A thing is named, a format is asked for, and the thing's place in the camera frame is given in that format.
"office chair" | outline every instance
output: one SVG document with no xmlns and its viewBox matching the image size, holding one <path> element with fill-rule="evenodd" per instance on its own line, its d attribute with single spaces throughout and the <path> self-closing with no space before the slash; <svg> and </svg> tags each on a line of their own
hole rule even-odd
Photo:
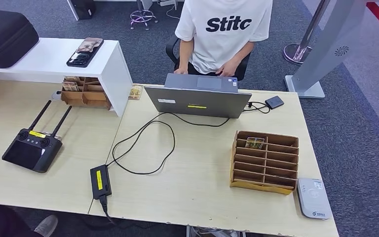
<svg viewBox="0 0 379 237">
<path fill-rule="evenodd" d="M 174 62 L 175 66 L 179 62 L 178 58 L 174 55 L 174 47 L 178 43 L 178 41 L 179 38 L 176 37 L 176 35 L 174 34 L 166 45 L 166 54 L 169 56 L 172 62 Z M 249 56 L 251 56 L 250 53 L 242 60 L 242 62 L 240 62 L 239 66 L 236 69 L 236 72 L 234 73 L 234 77 L 236 77 L 238 81 L 243 80 L 243 78 L 245 78 L 245 72 L 246 67 L 248 66 Z"/>
<path fill-rule="evenodd" d="M 137 7 L 139 8 L 139 10 L 133 11 L 130 14 L 130 29 L 134 29 L 134 23 L 144 23 L 146 25 L 146 30 L 148 31 L 149 27 L 147 22 L 154 19 L 154 22 L 157 23 L 158 20 L 156 19 L 152 11 L 144 10 L 141 0 L 137 0 Z"/>
</svg>

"desk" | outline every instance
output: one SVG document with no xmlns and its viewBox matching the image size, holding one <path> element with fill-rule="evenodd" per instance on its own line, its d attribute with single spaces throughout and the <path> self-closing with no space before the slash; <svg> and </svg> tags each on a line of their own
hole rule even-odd
<svg viewBox="0 0 379 237">
<path fill-rule="evenodd" d="M 46 174 L 1 160 L 23 127 L 28 127 L 60 84 L 0 81 L 0 204 L 104 216 L 92 201 L 89 169 L 107 161 L 113 140 L 137 131 L 158 112 L 147 94 L 129 101 L 122 118 L 104 109 L 73 108 L 59 130 L 63 147 Z M 219 128 L 197 127 L 171 115 L 176 148 L 161 172 L 133 175 L 113 164 L 108 197 L 113 217 L 297 237 L 338 236 L 333 219 L 302 216 L 298 197 L 229 187 L 230 151 L 236 130 L 297 136 L 299 177 L 321 178 L 295 93 L 246 91 L 252 101 L 279 95 L 285 105 L 267 115 L 246 112 Z M 36 126 L 52 131 L 67 106 L 54 101 Z M 182 115 L 195 123 L 220 124 L 224 118 Z M 117 154 L 133 141 L 121 145 Z M 152 171 L 172 148 L 168 127 L 153 124 L 120 162 L 133 171 Z"/>
<path fill-rule="evenodd" d="M 338 236 L 332 219 L 308 219 L 301 214 L 297 194 L 282 195 L 229 187 L 230 151 L 237 130 L 260 131 L 299 138 L 299 177 L 321 178 L 297 94 L 249 91 L 251 101 L 279 95 L 285 105 L 267 115 L 243 113 L 219 128 L 186 124 L 172 115 L 159 120 L 172 126 L 176 148 L 163 170 L 155 175 L 133 175 L 112 164 L 109 167 L 113 194 L 108 197 L 112 217 L 234 229 L 269 235 L 297 237 Z M 136 132 L 158 114 L 146 92 L 129 101 L 115 142 Z M 224 118 L 182 115 L 204 124 L 220 124 Z M 132 141 L 120 145 L 117 154 Z M 135 148 L 119 162 L 139 172 L 155 170 L 172 148 L 172 135 L 162 124 L 149 126 Z M 94 201 L 89 214 L 104 216 Z"/>
<path fill-rule="evenodd" d="M 89 169 L 107 158 L 121 118 L 106 109 L 72 108 L 57 135 L 63 147 L 45 174 L 1 160 L 21 128 L 30 126 L 60 84 L 0 81 L 0 204 L 86 214 Z M 53 101 L 35 127 L 53 131 L 68 106 Z"/>
</svg>

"shoe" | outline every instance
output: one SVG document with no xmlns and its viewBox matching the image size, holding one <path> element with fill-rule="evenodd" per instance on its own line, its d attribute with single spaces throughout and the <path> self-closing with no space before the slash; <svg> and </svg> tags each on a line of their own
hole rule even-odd
<svg viewBox="0 0 379 237">
<path fill-rule="evenodd" d="M 43 237 L 50 237 L 57 226 L 57 217 L 55 215 L 47 216 L 40 224 L 34 229 L 34 232 L 39 233 Z"/>
</svg>

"yellow sticker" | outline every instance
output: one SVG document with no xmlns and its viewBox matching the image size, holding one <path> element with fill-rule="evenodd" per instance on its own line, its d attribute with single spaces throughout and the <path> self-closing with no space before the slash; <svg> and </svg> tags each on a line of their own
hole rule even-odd
<svg viewBox="0 0 379 237">
<path fill-rule="evenodd" d="M 102 189 L 102 179 L 101 179 L 101 171 L 97 171 L 97 181 L 98 181 L 98 190 Z"/>
<path fill-rule="evenodd" d="M 33 136 L 36 136 L 36 137 L 45 138 L 45 135 L 41 134 L 39 132 L 30 131 L 30 134 L 33 135 Z"/>
<path fill-rule="evenodd" d="M 198 105 L 188 105 L 188 108 L 197 108 L 197 109 L 206 109 L 205 106 L 198 106 Z"/>
</svg>

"cardboard card holder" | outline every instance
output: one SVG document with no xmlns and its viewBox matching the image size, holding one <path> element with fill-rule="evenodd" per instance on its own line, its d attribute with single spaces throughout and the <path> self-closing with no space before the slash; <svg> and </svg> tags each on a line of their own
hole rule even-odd
<svg viewBox="0 0 379 237">
<path fill-rule="evenodd" d="M 78 84 L 80 91 L 62 89 L 61 99 L 67 105 L 105 107 L 108 110 L 111 108 L 111 102 L 97 78 L 80 78 L 74 82 Z"/>
<path fill-rule="evenodd" d="M 249 137 L 264 138 L 264 144 L 260 149 L 245 148 Z M 298 138 L 238 131 L 231 153 L 230 186 L 288 195 L 296 189 L 298 162 Z"/>
</svg>

